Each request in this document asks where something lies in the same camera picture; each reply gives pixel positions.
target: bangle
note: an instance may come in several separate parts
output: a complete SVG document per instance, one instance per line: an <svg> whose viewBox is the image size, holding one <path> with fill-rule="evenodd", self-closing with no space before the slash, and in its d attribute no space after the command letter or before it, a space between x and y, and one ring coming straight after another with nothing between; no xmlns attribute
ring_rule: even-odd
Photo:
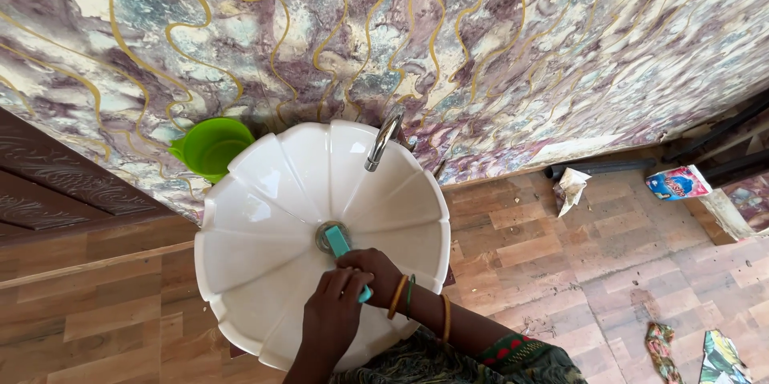
<svg viewBox="0 0 769 384"><path fill-rule="evenodd" d="M406 319L411 320L409 315L411 314L411 286L417 282L417 275L411 275L409 279L409 290L406 291Z"/></svg>
<svg viewBox="0 0 769 384"><path fill-rule="evenodd" d="M445 319L443 324L443 343L448 343L448 332L451 330L451 302L448 301L448 296L446 294L441 294L441 297L443 297L443 304L445 306Z"/></svg>
<svg viewBox="0 0 769 384"><path fill-rule="evenodd" d="M406 283L409 277L407 275L401 276L401 281L398 283L398 288L395 289L395 295L392 296L392 303L390 303L390 310L387 312L387 319L392 320L395 316L395 308L398 307L398 300L401 299L401 292L403 291L403 285Z"/></svg>

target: person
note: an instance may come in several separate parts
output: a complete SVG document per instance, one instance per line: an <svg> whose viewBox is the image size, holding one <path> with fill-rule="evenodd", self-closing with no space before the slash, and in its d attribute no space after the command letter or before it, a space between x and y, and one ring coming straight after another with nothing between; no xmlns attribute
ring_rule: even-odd
<svg viewBox="0 0 769 384"><path fill-rule="evenodd" d="M447 332L448 340L417 330L364 366L333 373L358 332L358 294L364 285L372 291L369 305L389 310L394 303L398 313L407 312L404 277L382 251L349 251L336 264L304 306L302 343L284 383L587 384L563 349L513 332L416 284L409 317L438 337Z"/></svg>

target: washbasin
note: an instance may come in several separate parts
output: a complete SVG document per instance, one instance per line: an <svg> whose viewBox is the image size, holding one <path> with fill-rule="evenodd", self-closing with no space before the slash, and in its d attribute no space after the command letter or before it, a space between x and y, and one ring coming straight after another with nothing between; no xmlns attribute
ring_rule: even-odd
<svg viewBox="0 0 769 384"><path fill-rule="evenodd" d="M316 244L329 222L351 249L375 247L419 285L440 292L448 267L448 210L435 179L391 144L378 168L364 162L378 129L334 120L269 134L229 164L207 193L195 237L204 300L233 344L288 370L302 340L304 303L334 257ZM336 370L364 365L419 324L363 305L358 334Z"/></svg>

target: chrome faucet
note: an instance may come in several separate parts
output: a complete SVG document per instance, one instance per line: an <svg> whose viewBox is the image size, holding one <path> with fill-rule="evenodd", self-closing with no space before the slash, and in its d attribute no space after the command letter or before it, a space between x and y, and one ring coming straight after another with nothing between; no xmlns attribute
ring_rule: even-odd
<svg viewBox="0 0 769 384"><path fill-rule="evenodd" d="M366 171L373 173L379 166L379 159L382 157L382 153L385 152L385 146L389 140L395 140L398 137L398 133L401 131L401 123L403 123L403 114L406 113L406 107L399 103L390 109L387 117L384 118L384 123L379 128L377 138L374 140L374 146L371 147L371 151L368 152L368 158L363 164Z"/></svg>

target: gold bangle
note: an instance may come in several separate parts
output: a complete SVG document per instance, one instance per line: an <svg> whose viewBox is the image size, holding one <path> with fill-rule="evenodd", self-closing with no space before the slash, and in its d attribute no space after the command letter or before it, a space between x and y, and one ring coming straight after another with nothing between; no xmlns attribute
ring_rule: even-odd
<svg viewBox="0 0 769 384"><path fill-rule="evenodd" d="M407 275L401 276L401 281L398 284L398 288L395 289L395 295L392 296L392 303L390 303L390 310L387 312L387 319L392 320L395 316L395 309L398 307L398 301L401 299L401 292L403 291L403 285L409 280Z"/></svg>
<svg viewBox="0 0 769 384"><path fill-rule="evenodd" d="M448 332L451 330L451 302L448 301L448 296L446 294L441 294L441 297L443 297L443 304L446 308L442 341L443 343L448 343Z"/></svg>

